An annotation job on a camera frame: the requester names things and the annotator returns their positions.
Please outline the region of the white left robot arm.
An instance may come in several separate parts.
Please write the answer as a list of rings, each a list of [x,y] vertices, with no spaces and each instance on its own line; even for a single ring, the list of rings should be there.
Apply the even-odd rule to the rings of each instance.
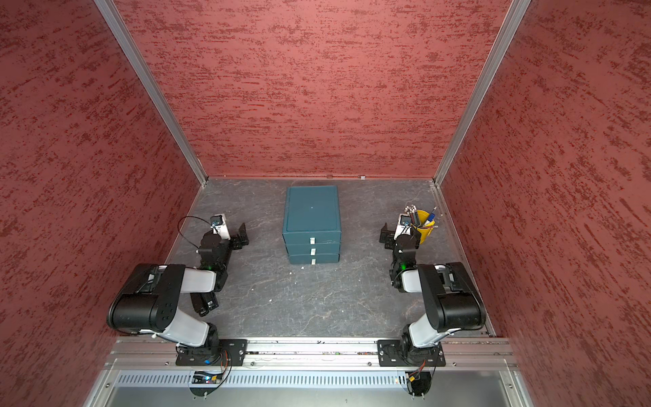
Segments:
[[[240,366],[245,340],[220,340],[217,327],[203,320],[218,308],[232,252],[249,245],[246,225],[230,234],[224,218],[198,246],[200,267],[140,264],[110,305],[107,324],[126,335],[150,334],[176,345],[178,366]]]

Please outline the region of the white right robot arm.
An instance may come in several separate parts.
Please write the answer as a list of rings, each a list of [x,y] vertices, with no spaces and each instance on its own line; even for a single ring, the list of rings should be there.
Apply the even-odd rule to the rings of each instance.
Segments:
[[[389,276],[401,293],[422,296],[424,315],[408,324],[398,340],[379,340],[379,364],[387,366],[444,366],[442,341],[457,332],[477,331],[486,324],[481,296],[460,262],[419,264],[420,234],[381,229],[379,242],[392,251]]]

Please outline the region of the teal drawer cabinet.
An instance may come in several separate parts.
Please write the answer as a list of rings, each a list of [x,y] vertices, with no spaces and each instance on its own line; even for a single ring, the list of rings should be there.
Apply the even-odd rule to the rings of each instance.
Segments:
[[[282,237],[292,265],[340,261],[342,222],[337,187],[288,188]]]

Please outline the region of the yellow pen cup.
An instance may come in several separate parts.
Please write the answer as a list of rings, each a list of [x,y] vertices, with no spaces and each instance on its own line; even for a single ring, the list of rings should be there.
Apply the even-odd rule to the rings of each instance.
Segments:
[[[432,233],[432,231],[436,227],[437,226],[433,227],[432,229],[419,229],[419,228],[416,228],[416,227],[412,226],[412,229],[414,231],[417,231],[420,234],[420,244],[423,244],[425,242],[425,240],[427,240],[427,238],[430,236],[430,234]]]

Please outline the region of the pens in cup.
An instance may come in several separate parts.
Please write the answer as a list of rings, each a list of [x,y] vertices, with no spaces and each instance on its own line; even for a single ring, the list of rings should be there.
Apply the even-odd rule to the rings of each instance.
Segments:
[[[432,229],[437,225],[436,214],[419,210],[415,205],[408,205],[405,207],[405,214],[407,215],[410,225],[419,229]]]

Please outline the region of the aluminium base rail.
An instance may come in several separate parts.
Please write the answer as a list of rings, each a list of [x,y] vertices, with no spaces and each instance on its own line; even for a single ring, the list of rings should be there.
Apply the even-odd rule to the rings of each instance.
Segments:
[[[226,346],[240,370],[412,371],[420,363],[402,361],[389,339],[374,337],[251,337]],[[103,364],[105,370],[179,370],[176,346],[149,337],[121,337]],[[426,367],[449,371],[519,371],[510,341],[500,337],[448,337]]]

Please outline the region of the aluminium left corner post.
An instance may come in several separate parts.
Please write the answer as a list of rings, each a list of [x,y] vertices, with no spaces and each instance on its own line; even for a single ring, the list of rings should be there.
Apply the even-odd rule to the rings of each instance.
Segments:
[[[207,172],[196,153],[193,150],[186,134],[181,128],[181,124],[175,117],[171,106],[168,104],[164,93],[161,91],[158,83],[155,81],[154,75],[147,66],[147,62],[142,56],[141,51],[137,47],[132,35],[130,34],[124,20],[122,19],[118,8],[114,1],[109,0],[95,0],[100,14],[106,22],[108,28],[117,40],[123,54],[130,63],[132,69],[137,74],[138,79],[142,83],[149,98],[158,111],[161,119],[165,123],[171,136],[174,138],[177,146],[181,150],[186,162],[189,164],[200,186],[203,188],[209,179]]]

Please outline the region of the aluminium corner post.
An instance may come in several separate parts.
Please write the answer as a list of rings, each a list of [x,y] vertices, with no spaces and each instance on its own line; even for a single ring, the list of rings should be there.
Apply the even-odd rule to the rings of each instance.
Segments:
[[[513,0],[510,3],[504,21],[498,30],[493,46],[491,47],[484,66],[481,69],[481,74],[477,79],[466,108],[459,119],[459,124],[455,129],[449,146],[442,157],[441,164],[437,168],[437,172],[433,178],[434,185],[437,188],[442,187],[444,179],[454,162],[454,158],[457,155],[457,152],[459,152],[466,134],[481,107],[483,99],[492,85],[493,79],[502,64],[530,4],[531,0]]]
[[[132,69],[137,74],[138,79],[142,83],[149,98],[158,111],[161,119],[165,123],[171,136],[174,138],[177,146],[181,150],[186,162],[189,164],[200,186],[203,188],[209,179],[207,172],[196,153],[193,150],[186,134],[181,128],[181,124],[175,117],[171,106],[168,104],[164,93],[161,91],[158,83],[155,81],[154,75],[147,66],[147,62],[142,56],[141,51],[137,47],[132,35],[130,34],[124,20],[122,19],[118,8],[114,1],[109,0],[95,0],[100,14],[106,22],[108,28],[117,40],[123,54],[130,63]]]

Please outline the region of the aluminium right corner post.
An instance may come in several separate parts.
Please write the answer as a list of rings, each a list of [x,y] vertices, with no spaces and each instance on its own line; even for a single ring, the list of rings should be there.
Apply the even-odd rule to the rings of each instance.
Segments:
[[[442,187],[444,179],[454,162],[454,158],[457,155],[457,152],[459,152],[466,134],[481,107],[483,99],[492,85],[493,79],[502,64],[530,4],[531,0],[513,0],[510,3],[504,21],[498,30],[493,46],[491,47],[484,66],[481,69],[481,74],[477,79],[466,108],[459,119],[459,124],[455,129],[449,146],[442,157],[441,164],[437,168],[437,172],[433,178],[434,185],[437,188]]]

